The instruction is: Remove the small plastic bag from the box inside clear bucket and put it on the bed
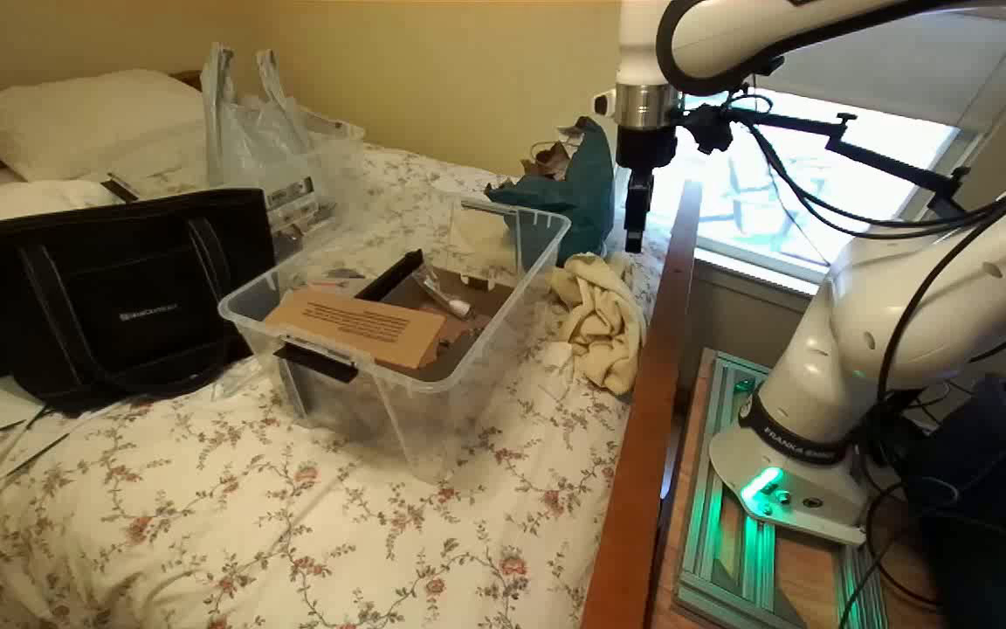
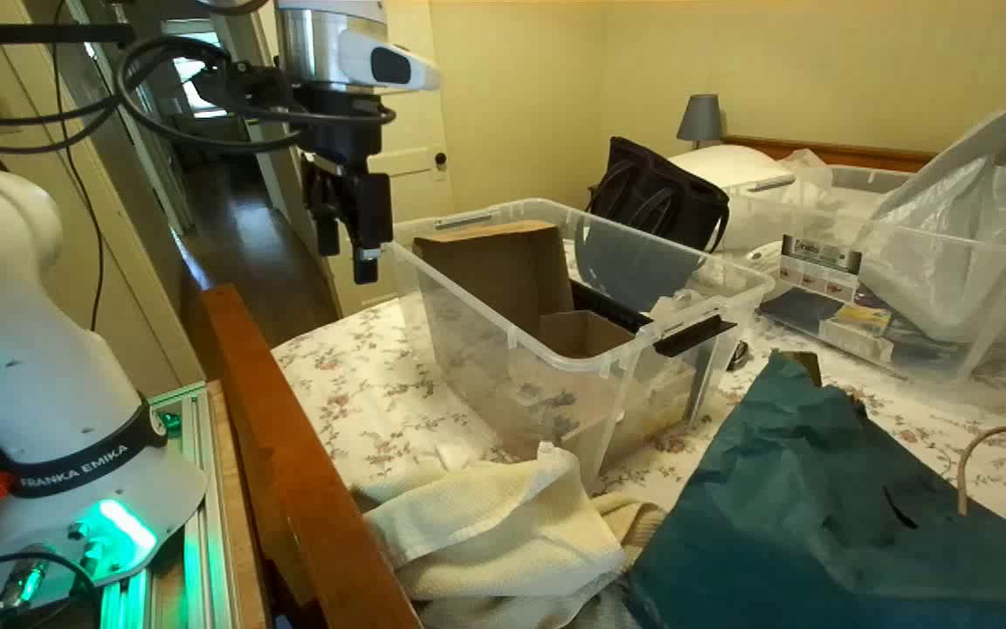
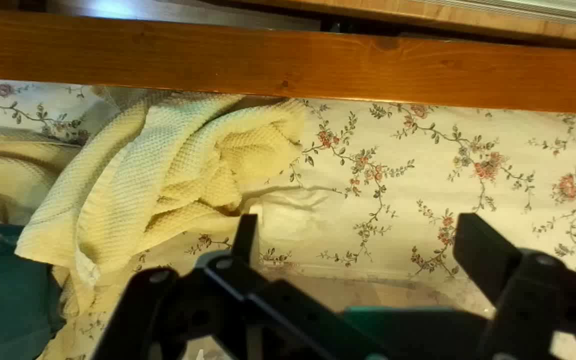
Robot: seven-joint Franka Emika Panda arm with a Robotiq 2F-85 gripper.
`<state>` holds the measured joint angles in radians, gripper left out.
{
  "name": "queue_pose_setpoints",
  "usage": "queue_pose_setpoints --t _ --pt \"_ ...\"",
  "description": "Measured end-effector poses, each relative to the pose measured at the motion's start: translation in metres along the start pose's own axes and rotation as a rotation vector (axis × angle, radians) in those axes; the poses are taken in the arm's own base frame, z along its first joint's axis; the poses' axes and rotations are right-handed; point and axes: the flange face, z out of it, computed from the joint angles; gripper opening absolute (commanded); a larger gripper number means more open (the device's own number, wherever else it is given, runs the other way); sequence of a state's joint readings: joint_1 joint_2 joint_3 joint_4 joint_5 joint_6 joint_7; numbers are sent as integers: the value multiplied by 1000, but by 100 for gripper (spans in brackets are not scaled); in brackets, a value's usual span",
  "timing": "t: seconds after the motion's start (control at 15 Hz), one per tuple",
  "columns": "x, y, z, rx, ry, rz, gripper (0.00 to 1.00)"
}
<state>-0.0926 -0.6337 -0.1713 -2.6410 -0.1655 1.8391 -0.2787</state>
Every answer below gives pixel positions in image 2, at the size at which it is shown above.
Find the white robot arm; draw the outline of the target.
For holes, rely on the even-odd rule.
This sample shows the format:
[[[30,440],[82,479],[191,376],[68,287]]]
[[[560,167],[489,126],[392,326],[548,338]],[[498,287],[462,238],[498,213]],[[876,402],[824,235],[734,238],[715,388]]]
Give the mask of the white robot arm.
[[[389,37],[384,0],[266,2],[278,21],[274,68],[123,23],[0,23],[0,44],[116,43],[113,95],[73,111],[89,129],[135,111],[164,60],[195,60],[206,102],[285,129],[318,247],[351,253],[371,283],[392,240],[392,182],[371,167],[392,124],[380,99],[431,92],[438,68]],[[56,198],[0,173],[0,621],[139,578],[206,503],[206,477],[171,449],[108,343],[45,294],[61,246]]]

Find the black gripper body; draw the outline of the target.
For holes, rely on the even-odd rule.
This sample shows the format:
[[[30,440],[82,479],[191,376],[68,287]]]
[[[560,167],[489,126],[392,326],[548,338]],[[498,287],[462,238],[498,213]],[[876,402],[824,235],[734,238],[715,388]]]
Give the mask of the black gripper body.
[[[392,238],[392,182],[367,167],[380,149],[380,126],[392,111],[376,95],[303,86],[299,106],[318,115],[303,129],[303,204],[335,206],[351,240],[384,246]]]

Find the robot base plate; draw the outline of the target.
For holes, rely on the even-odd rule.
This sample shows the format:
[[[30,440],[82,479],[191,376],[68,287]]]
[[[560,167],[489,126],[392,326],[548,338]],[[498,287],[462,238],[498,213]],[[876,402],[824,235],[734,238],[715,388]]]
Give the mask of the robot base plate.
[[[0,503],[0,629],[233,629],[213,392],[149,402],[146,470]]]

